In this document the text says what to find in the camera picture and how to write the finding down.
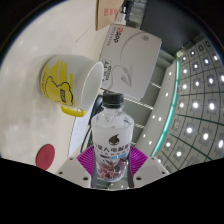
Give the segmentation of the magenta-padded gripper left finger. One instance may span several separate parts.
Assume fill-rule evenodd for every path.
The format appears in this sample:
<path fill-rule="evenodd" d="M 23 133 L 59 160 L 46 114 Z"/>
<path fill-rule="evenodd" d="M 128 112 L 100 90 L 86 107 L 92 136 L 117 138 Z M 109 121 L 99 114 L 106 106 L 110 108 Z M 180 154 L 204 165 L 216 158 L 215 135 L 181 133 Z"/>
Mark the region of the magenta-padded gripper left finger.
<path fill-rule="evenodd" d="M 81 187 L 91 188 L 94 171 L 94 147 L 90 146 L 77 157 L 69 157 L 56 175 Z"/>

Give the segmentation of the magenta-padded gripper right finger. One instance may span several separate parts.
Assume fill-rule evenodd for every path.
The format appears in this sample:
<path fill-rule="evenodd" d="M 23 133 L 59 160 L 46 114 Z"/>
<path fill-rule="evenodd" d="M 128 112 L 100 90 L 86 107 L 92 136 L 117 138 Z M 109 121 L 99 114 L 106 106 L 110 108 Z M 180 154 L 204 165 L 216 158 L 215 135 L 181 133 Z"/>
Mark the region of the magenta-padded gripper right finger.
<path fill-rule="evenodd" d="M 156 157 L 147 157 L 132 146 L 129 153 L 128 184 L 140 188 L 167 176 L 169 172 Z"/>

